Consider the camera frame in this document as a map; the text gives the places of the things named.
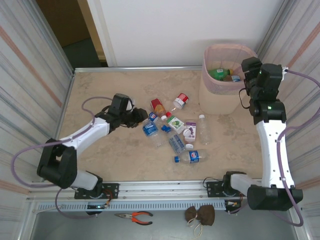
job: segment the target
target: beige tabletop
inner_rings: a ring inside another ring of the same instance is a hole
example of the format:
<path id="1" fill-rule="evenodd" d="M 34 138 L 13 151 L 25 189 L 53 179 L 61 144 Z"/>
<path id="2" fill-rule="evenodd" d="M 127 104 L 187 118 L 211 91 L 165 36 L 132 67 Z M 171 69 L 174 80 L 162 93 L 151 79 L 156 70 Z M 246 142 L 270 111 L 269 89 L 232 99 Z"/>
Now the beige tabletop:
<path id="1" fill-rule="evenodd" d="M 116 93 L 134 98 L 136 107 L 150 112 L 151 99 L 159 98 L 168 107 L 180 92 L 187 91 L 190 101 L 176 116 L 182 121 L 196 120 L 203 113 L 199 106 L 200 79 L 200 71 L 77 73 L 60 137 L 72 134 L 90 121 L 89 114 L 81 110 L 84 100 L 94 96 L 112 98 Z M 98 113 L 110 103 L 94 99 L 86 107 Z M 206 118 L 213 141 L 201 145 L 198 138 L 194 144 L 195 150 L 207 150 L 209 159 L 206 162 L 174 163 L 175 153 L 170 145 L 155 148 L 139 125 L 119 127 L 96 141 L 79 156 L 78 168 L 97 174 L 104 181 L 220 179 L 226 171 L 244 171 L 252 178 L 261 178 L 260 140 L 249 111 L 238 106 L 230 115 L 206 115 Z"/>

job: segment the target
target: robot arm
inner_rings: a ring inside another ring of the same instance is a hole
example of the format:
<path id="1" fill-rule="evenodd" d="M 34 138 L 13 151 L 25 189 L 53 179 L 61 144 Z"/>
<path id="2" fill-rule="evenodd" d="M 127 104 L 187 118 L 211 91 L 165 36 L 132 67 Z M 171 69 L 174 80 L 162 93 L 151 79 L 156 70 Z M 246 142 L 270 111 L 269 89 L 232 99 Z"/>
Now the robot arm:
<path id="1" fill-rule="evenodd" d="M 277 99 L 277 95 L 287 68 L 269 63 L 262 64 L 256 57 L 245 59 L 241 66 L 245 73 L 245 90 L 250 96 L 249 111 L 260 138 L 263 174 L 260 183 L 244 172 L 227 172 L 223 177 L 224 190 L 228 192 L 235 189 L 245 194 L 248 205 L 253 210 L 286 211 L 293 205 L 281 178 L 277 141 L 278 135 L 286 128 L 287 117 L 285 106 Z M 295 202 L 298 203 L 303 199 L 303 192 L 295 189 L 288 164 L 285 137 L 281 141 L 281 163 L 285 181 Z"/>
<path id="2" fill-rule="evenodd" d="M 83 188 L 90 192 L 90 196 L 99 196 L 102 191 L 102 178 L 90 172 L 78 170 L 77 157 L 95 141 L 110 134 L 116 128 L 120 126 L 135 128 L 147 118 L 148 114 L 144 109 L 134 108 L 132 99 L 117 93 L 111 105 L 95 115 L 94 124 L 90 122 L 73 134 L 60 139 L 61 141 L 70 139 L 68 142 L 43 149 L 37 174 L 63 189 Z M 91 128 L 88 131 L 73 139 L 90 125 Z M 56 140 L 51 138 L 47 143 L 50 142 L 56 142 Z"/>

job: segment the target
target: white panel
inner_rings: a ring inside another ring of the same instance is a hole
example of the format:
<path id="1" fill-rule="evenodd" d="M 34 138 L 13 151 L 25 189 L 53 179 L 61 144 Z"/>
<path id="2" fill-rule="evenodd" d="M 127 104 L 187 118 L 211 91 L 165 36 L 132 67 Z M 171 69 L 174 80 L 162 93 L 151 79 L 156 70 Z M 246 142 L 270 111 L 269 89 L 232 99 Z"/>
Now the white panel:
<path id="1" fill-rule="evenodd" d="M 215 43 L 257 50 L 282 2 L 88 0 L 104 52 L 113 48 L 119 67 L 201 65 Z"/>

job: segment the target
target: green bottle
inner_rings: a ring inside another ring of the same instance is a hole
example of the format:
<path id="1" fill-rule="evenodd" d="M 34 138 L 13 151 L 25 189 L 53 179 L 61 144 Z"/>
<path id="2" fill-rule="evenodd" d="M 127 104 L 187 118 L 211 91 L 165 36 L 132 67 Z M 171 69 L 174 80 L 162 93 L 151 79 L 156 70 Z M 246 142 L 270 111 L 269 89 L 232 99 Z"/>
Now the green bottle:
<path id="1" fill-rule="evenodd" d="M 215 68 L 208 71 L 210 77 L 219 81 L 223 81 L 226 76 L 231 75 L 233 72 L 232 69 L 224 68 Z"/>

